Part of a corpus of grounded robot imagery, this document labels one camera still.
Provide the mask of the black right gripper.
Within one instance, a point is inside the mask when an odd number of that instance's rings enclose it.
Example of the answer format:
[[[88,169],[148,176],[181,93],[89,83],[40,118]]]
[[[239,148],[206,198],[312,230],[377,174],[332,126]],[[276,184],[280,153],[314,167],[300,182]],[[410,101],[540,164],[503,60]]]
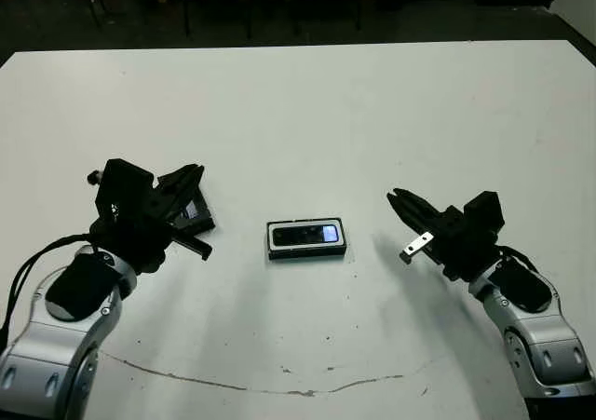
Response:
[[[439,211],[406,189],[394,188],[386,197],[398,217],[418,235],[400,252],[404,263],[410,264],[422,252],[443,267],[449,280],[472,281],[497,261],[496,241],[505,224],[498,204],[467,204],[462,210],[450,206]]]

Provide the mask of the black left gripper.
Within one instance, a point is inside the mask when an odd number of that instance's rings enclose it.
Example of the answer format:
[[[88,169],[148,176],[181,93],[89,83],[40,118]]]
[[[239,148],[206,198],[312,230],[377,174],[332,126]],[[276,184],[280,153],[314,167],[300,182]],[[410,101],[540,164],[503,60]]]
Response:
[[[154,273],[164,263],[165,251],[172,243],[208,260],[212,246],[198,238],[213,228],[207,201],[198,190],[204,170],[198,164],[188,164],[157,178],[156,191],[173,198],[165,220],[99,218],[89,228],[93,243],[115,253],[138,274]]]

